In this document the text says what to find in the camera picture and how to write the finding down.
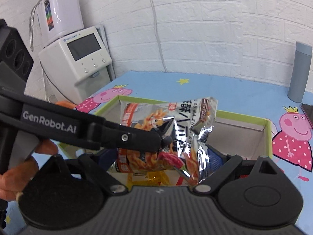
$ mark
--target green box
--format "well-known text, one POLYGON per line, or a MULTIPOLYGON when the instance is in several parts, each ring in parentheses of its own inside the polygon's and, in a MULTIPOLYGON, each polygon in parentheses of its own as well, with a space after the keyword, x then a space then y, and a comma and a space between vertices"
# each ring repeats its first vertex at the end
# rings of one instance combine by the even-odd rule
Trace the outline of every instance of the green box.
MULTIPOLYGON (((149 104, 163 102, 131 96, 116 96, 94 115, 120 123, 121 101, 149 104)), ((237 154, 250 160, 256 160, 259 155, 272 158, 271 124, 265 118, 218 110, 214 128, 207 143, 221 153, 237 154)), ((59 147, 70 159, 76 158, 81 153, 95 152, 64 143, 59 143, 59 147)))

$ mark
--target pink pig cartoon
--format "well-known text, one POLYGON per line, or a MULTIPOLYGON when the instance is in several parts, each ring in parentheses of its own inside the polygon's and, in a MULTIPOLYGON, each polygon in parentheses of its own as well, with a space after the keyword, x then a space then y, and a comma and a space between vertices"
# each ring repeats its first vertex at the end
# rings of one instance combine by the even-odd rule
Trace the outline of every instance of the pink pig cartoon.
POLYGON ((76 107, 76 110, 88 113, 98 107, 101 103, 105 103, 113 99, 115 96, 128 96, 133 90, 123 88, 127 85, 116 85, 94 97, 88 98, 76 107))
POLYGON ((281 131, 272 140, 273 155, 299 166, 298 178, 309 181, 301 176, 301 168, 312 172, 311 125, 305 115, 298 113, 297 107, 284 108, 287 113, 279 120, 281 131))

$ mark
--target smiling mouth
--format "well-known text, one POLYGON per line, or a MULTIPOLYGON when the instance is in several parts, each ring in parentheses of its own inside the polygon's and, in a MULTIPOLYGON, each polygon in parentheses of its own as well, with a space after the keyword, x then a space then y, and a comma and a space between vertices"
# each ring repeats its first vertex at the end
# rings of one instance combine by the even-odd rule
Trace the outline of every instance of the smiling mouth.
POLYGON ((309 133, 309 131, 306 131, 306 133, 301 133, 301 132, 298 132, 296 129, 295 131, 298 133, 298 134, 301 134, 301 135, 307 135, 309 133))

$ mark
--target bottle lid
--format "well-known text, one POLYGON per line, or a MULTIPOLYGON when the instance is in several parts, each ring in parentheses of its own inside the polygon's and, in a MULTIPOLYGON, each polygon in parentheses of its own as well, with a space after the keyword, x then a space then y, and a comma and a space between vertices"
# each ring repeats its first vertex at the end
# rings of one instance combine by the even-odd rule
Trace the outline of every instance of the bottle lid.
POLYGON ((312 46, 304 44, 302 42, 297 42, 295 50, 309 56, 312 55, 312 46))

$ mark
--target yellow star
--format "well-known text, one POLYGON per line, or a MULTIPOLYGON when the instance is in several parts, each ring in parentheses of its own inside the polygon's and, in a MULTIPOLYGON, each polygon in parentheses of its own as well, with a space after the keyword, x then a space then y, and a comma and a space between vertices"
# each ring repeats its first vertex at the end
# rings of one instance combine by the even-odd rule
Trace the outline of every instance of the yellow star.
POLYGON ((182 84, 185 84, 185 83, 189 83, 189 79, 180 79, 177 82, 182 85, 182 84))
POLYGON ((11 218, 10 218, 9 216, 7 216, 7 217, 5 218, 5 222, 6 222, 7 224, 10 224, 11 218))

